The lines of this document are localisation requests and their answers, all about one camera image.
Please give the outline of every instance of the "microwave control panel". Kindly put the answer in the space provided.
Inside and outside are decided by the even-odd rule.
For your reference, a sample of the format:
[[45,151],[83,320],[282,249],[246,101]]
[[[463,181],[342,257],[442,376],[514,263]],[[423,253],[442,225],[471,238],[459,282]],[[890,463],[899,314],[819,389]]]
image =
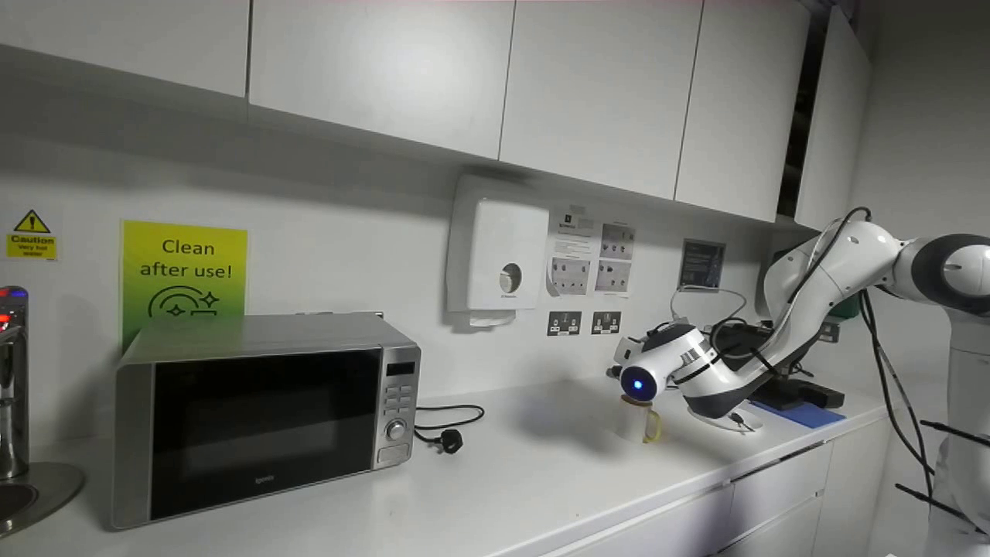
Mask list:
[[409,460],[410,429],[415,429],[415,398],[416,398],[416,356],[396,354],[392,362],[384,362],[375,469],[396,469]]

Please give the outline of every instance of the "electrical outlet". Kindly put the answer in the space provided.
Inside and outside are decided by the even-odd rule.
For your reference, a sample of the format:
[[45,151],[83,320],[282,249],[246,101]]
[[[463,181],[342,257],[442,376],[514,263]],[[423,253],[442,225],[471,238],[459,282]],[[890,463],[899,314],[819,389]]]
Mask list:
[[552,314],[547,337],[576,337],[580,333],[580,314]]
[[587,209],[580,206],[570,206],[570,209],[558,209],[552,217],[552,231],[553,237],[592,237],[598,231]]
[[631,263],[601,260],[594,291],[629,291]]
[[594,314],[592,333],[620,333],[621,314]]
[[601,225],[601,257],[611,257],[611,260],[631,260],[631,241],[636,237],[631,231],[631,225],[621,223],[602,223]]
[[592,260],[553,257],[547,271],[547,291],[560,294],[586,294],[592,275]]

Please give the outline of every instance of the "yellow warning sign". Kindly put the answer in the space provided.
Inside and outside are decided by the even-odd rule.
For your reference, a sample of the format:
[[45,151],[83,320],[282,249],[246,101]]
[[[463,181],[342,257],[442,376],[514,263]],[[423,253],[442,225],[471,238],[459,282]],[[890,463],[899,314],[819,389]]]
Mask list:
[[29,210],[7,237],[7,257],[11,260],[54,260],[58,241],[36,210]]
[[26,231],[26,237],[50,237],[52,230],[39,219],[36,210],[29,210],[19,225],[11,225],[11,231]]
[[54,237],[7,237],[7,257],[11,260],[54,260]]

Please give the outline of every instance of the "blue object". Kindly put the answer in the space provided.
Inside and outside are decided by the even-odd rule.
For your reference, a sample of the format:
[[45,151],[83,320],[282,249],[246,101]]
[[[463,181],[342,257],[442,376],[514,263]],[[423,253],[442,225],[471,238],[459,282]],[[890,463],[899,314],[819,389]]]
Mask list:
[[791,402],[791,405],[764,405],[764,402],[755,402],[751,398],[751,405],[758,405],[758,410],[764,410],[764,413],[769,413],[769,414],[778,414],[778,417],[786,417],[786,421],[794,421],[794,424],[801,424],[801,427],[806,427],[806,429],[816,429],[816,427],[827,427],[827,424],[836,424],[836,421],[841,421],[844,414],[836,414],[836,413],[827,413],[827,410],[819,410],[819,405],[811,405],[811,402]]

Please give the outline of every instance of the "metal stand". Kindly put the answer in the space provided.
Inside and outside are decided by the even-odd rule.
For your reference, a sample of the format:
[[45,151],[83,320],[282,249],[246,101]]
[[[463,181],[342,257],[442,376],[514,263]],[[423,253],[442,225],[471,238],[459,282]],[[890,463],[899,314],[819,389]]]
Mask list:
[[29,291],[0,288],[0,539],[11,536],[83,489],[67,463],[29,463]]

